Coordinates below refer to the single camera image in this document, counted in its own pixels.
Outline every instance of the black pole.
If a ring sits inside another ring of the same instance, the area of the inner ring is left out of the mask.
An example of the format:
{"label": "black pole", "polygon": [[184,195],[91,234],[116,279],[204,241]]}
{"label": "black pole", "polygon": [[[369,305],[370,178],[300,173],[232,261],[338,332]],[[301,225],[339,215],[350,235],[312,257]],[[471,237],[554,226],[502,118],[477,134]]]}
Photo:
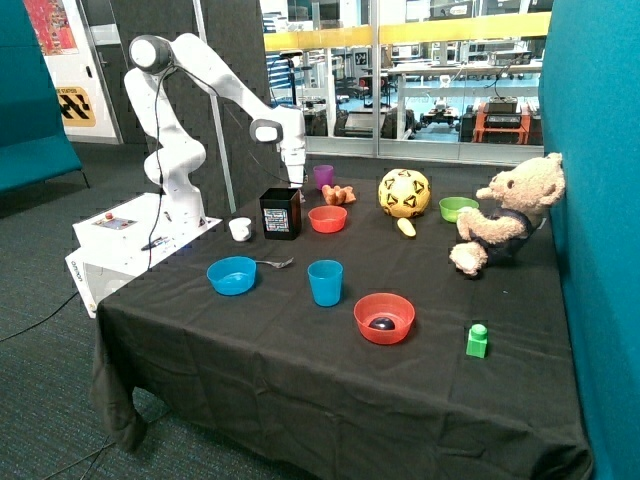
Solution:
{"label": "black pole", "polygon": [[295,67],[293,66],[293,60],[287,58],[287,63],[289,64],[289,81],[291,82],[291,99],[293,100],[293,106],[295,107],[298,104],[298,100],[296,99],[296,74]]}

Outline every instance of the green block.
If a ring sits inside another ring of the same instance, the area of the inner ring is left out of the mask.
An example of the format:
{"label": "green block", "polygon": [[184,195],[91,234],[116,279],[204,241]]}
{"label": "green block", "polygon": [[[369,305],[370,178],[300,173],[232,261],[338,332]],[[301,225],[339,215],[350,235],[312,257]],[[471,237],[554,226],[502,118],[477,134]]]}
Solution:
{"label": "green block", "polygon": [[467,355],[484,358],[487,354],[487,327],[476,323],[469,330],[467,340]]}

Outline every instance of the orange bowl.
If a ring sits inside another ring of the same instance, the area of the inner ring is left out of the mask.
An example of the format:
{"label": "orange bowl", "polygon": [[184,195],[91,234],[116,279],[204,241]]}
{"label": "orange bowl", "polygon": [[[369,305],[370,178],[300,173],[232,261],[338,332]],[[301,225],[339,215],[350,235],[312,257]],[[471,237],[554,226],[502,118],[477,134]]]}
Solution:
{"label": "orange bowl", "polygon": [[[409,300],[393,293],[373,293],[362,297],[353,308],[360,333],[370,342],[392,345],[409,333],[416,311]],[[393,325],[393,329],[371,327]]]}
{"label": "orange bowl", "polygon": [[339,232],[347,221],[347,210],[337,205],[323,205],[309,211],[309,220],[316,232]]}

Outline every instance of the glass window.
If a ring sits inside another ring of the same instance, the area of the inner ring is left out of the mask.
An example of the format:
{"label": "glass window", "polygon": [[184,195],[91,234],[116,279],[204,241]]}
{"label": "glass window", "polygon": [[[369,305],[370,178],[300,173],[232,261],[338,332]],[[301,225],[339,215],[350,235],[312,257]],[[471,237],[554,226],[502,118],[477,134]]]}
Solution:
{"label": "glass window", "polygon": [[272,105],[304,110],[309,152],[469,163],[542,153],[552,0],[261,3]]}

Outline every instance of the banana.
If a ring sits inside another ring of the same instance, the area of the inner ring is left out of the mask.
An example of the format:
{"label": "banana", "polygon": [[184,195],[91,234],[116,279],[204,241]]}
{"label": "banana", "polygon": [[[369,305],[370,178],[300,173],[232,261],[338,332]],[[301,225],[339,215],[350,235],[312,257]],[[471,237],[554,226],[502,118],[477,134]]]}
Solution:
{"label": "banana", "polygon": [[416,236],[416,229],[413,228],[413,225],[411,224],[411,222],[406,218],[399,218],[398,219],[398,228],[407,237],[413,238],[413,237]]}

